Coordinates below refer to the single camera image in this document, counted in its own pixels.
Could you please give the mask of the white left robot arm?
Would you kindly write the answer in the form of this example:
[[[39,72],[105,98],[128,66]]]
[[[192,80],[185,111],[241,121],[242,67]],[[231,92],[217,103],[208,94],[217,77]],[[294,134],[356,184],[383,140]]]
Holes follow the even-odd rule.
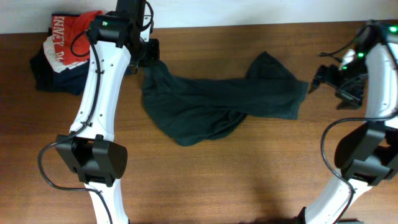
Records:
[[[159,42],[149,36],[154,12],[147,1],[118,1],[115,11],[96,16],[85,35],[90,65],[78,114],[55,146],[90,194],[97,223],[129,223],[121,178],[127,149],[114,142],[114,120],[127,69],[159,59]]]

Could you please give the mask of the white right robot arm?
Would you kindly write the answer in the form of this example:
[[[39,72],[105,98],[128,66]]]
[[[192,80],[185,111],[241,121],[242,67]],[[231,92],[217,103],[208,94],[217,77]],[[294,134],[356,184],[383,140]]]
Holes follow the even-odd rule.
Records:
[[[324,130],[320,150],[333,176],[316,201],[303,207],[295,223],[342,223],[355,200],[397,175],[397,26],[367,21],[349,45],[343,47],[346,53],[338,66],[319,67],[310,91],[325,83],[341,99],[338,109],[366,105],[366,114],[340,119]],[[326,135],[333,127],[353,121],[360,126],[338,143],[330,164]]]

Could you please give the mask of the dark green t-shirt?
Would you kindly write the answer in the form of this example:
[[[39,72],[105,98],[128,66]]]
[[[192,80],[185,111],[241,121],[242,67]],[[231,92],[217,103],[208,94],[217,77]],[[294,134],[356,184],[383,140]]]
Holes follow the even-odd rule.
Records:
[[[180,146],[231,134],[247,116],[295,120],[308,83],[263,52],[244,78],[187,79],[159,62],[144,70],[142,105],[156,126]]]

